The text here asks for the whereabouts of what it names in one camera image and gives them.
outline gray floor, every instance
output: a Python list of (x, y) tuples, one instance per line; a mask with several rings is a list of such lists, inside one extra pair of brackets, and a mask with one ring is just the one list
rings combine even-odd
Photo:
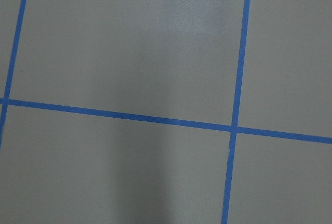
[[(243, 2), (27, 0), (10, 98), (231, 125)], [(331, 2), (251, 0), (239, 126), (332, 137)], [(9, 104), (0, 223), (220, 223), (229, 139)], [(332, 144), (238, 134), (228, 223), (332, 223), (331, 165)]]

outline gray tile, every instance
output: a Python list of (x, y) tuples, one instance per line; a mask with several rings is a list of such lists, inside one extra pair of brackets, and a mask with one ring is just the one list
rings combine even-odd
[(3, 97), (5, 91), (20, 1), (0, 0), (0, 97)]
[(219, 223), (229, 133), (9, 106), (1, 223)]
[(11, 97), (229, 124), (243, 0), (28, 0)]
[(332, 0), (252, 0), (239, 124), (332, 136)]
[(332, 145), (240, 134), (229, 224), (332, 223)]

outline blue line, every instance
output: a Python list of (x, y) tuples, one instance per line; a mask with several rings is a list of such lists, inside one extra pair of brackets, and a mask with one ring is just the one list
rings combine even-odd
[(321, 136), (313, 136), (313, 135), (305, 135), (305, 134), (297, 134), (289, 132), (269, 131), (269, 130), (255, 129), (255, 128), (247, 128), (247, 127), (238, 127), (238, 133), (267, 136), (267, 137), (287, 138), (287, 139), (309, 141), (309, 142), (323, 143), (323, 144), (332, 144), (332, 137), (321, 137)]
[(89, 108), (53, 105), (53, 104), (18, 101), (18, 100), (9, 100), (9, 104), (13, 106), (25, 106), (31, 108), (65, 111), (67, 113), (95, 115), (95, 116), (110, 117), (117, 119), (129, 119), (129, 120), (137, 120), (137, 121), (160, 123), (160, 124), (179, 125), (182, 127), (193, 127), (193, 128), (230, 132), (230, 126), (222, 124), (204, 123), (204, 122), (180, 120), (180, 119), (169, 119), (169, 118), (161, 118), (161, 117), (138, 115), (138, 114), (126, 114), (126, 113), (119, 113), (116, 111), (96, 110)]
[(231, 193), (231, 185), (232, 185), (232, 177), (233, 177), (234, 155), (235, 155), (237, 128), (238, 128), (239, 111), (240, 111), (240, 100), (241, 100), (245, 46), (246, 46), (248, 19), (249, 19), (249, 8), (250, 8), (250, 0), (244, 0), (240, 49), (239, 49), (239, 61), (238, 61), (238, 69), (237, 69), (232, 125), (231, 125), (229, 151), (228, 151), (227, 168), (226, 168), (222, 224), (227, 224), (227, 222), (228, 222), (229, 202), (230, 202), (230, 193)]
[[(213, 124), (213, 123), (205, 123), (205, 122), (197, 122), (197, 121), (189, 121), (189, 120), (180, 120), (180, 119), (169, 119), (169, 118), (153, 117), (153, 116), (147, 116), (147, 115), (126, 114), (126, 113), (119, 113), (116, 111), (105, 111), (105, 110), (97, 110), (97, 109), (89, 109), (89, 108), (81, 108), (81, 107), (73, 107), (73, 106), (63, 106), (63, 105), (53, 105), (53, 104), (30, 102), (30, 101), (19, 101), (19, 100), (11, 100), (11, 99), (9, 99), (8, 105), (38, 108), (38, 109), (45, 109), (45, 110), (63, 111), (66, 113), (86, 114), (86, 115), (102, 116), (102, 117), (109, 117), (109, 118), (129, 119), (129, 120), (137, 120), (137, 121), (152, 122), (152, 123), (179, 125), (179, 126), (183, 126), (183, 127), (192, 127), (192, 128), (231, 132), (231, 126), (229, 126), (229, 125)], [(243, 133), (243, 134), (250, 134), (250, 135), (288, 138), (288, 139), (294, 139), (294, 140), (299, 140), (299, 141), (309, 141), (309, 142), (316, 142), (316, 143), (332, 144), (332, 137), (304, 135), (304, 134), (297, 134), (297, 133), (270, 131), (270, 130), (262, 130), (262, 129), (255, 129), (255, 128), (247, 128), (247, 127), (238, 127), (237, 132)]]
[(13, 40), (12, 49), (11, 49), (9, 68), (8, 68), (8, 74), (7, 74), (7, 80), (6, 80), (6, 87), (5, 87), (5, 94), (4, 94), (4, 98), (2, 100), (3, 104), (2, 104), (2, 108), (1, 108), (1, 117), (0, 117), (0, 148), (1, 148), (1, 142), (2, 142), (2, 133), (3, 133), (4, 125), (5, 125), (5, 121), (6, 121), (8, 100), (9, 100), (9, 95), (10, 95), (12, 77), (13, 77), (13, 73), (14, 73), (16, 55), (17, 55), (17, 50), (19, 47), (25, 4), (26, 4), (26, 0), (21, 0), (19, 14), (17, 17), (17, 24), (16, 24), (16, 29), (15, 29), (14, 40)]

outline blue tape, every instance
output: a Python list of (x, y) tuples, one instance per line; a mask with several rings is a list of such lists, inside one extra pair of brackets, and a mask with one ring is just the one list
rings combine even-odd
[(2, 142), (2, 133), (3, 133), (4, 125), (5, 125), (5, 121), (6, 121), (8, 100), (9, 100), (9, 95), (10, 95), (12, 77), (13, 77), (13, 73), (14, 73), (16, 55), (17, 55), (17, 50), (19, 47), (25, 4), (26, 4), (26, 0), (21, 0), (19, 14), (17, 17), (15, 34), (14, 34), (14, 41), (13, 41), (12, 49), (11, 49), (9, 68), (8, 68), (8, 74), (7, 74), (7, 80), (6, 80), (6, 87), (5, 87), (5, 94), (4, 94), (4, 98), (2, 100), (2, 108), (1, 108), (1, 116), (0, 116), (0, 148), (1, 148), (1, 142)]
[[(180, 120), (180, 119), (161, 118), (161, 117), (138, 115), (138, 114), (126, 114), (126, 113), (119, 113), (116, 111), (105, 111), (105, 110), (54, 105), (54, 104), (38, 103), (38, 102), (30, 102), (30, 101), (19, 101), (19, 100), (11, 100), (11, 99), (9, 99), (8, 105), (231, 132), (231, 126), (229, 126), (229, 125), (213, 124), (213, 123), (205, 123), (205, 122), (197, 122), (197, 121), (189, 121), (189, 120)], [(316, 143), (332, 144), (332, 137), (304, 135), (304, 134), (297, 134), (297, 133), (270, 131), (270, 130), (262, 130), (262, 129), (255, 129), (255, 128), (247, 128), (247, 127), (238, 127), (237, 133), (258, 135), (258, 136), (267, 136), (267, 137), (288, 138), (288, 139), (294, 139), (294, 140), (299, 140), (299, 141), (309, 141), (309, 142), (316, 142)]]
[(193, 128), (230, 132), (230, 126), (223, 124), (204, 123), (204, 122), (180, 120), (180, 119), (169, 119), (169, 118), (161, 118), (161, 117), (138, 115), (138, 114), (126, 114), (126, 113), (119, 113), (116, 111), (96, 110), (89, 108), (53, 105), (53, 104), (29, 102), (29, 101), (9, 100), (9, 104), (13, 106), (25, 106), (31, 108), (65, 111), (67, 113), (95, 115), (95, 116), (110, 117), (117, 119), (129, 119), (129, 120), (137, 120), (137, 121), (144, 121), (151, 123), (179, 125), (182, 127), (193, 127)]
[(238, 133), (266, 136), (266, 137), (287, 138), (287, 139), (309, 141), (309, 142), (323, 143), (323, 144), (332, 144), (332, 137), (321, 137), (321, 136), (313, 136), (313, 135), (305, 135), (305, 134), (297, 134), (289, 132), (269, 131), (269, 130), (255, 129), (255, 128), (247, 128), (247, 127), (238, 127)]
[(228, 151), (227, 168), (226, 168), (222, 224), (227, 224), (227, 222), (228, 222), (229, 202), (230, 202), (230, 193), (231, 193), (231, 185), (232, 185), (232, 177), (233, 177), (233, 166), (234, 166), (234, 155), (235, 155), (235, 147), (236, 147), (237, 128), (238, 128), (238, 122), (239, 122), (239, 111), (240, 111), (241, 89), (242, 89), (242, 79), (243, 79), (245, 46), (246, 46), (248, 19), (249, 19), (249, 8), (250, 8), (250, 0), (244, 0), (240, 49), (239, 49), (239, 61), (238, 61), (238, 69), (237, 69), (232, 125), (231, 125), (229, 151)]

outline floor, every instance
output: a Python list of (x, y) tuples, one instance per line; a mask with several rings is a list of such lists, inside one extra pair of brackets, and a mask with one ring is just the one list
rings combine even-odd
[(0, 8), (0, 223), (332, 223), (332, 0)]

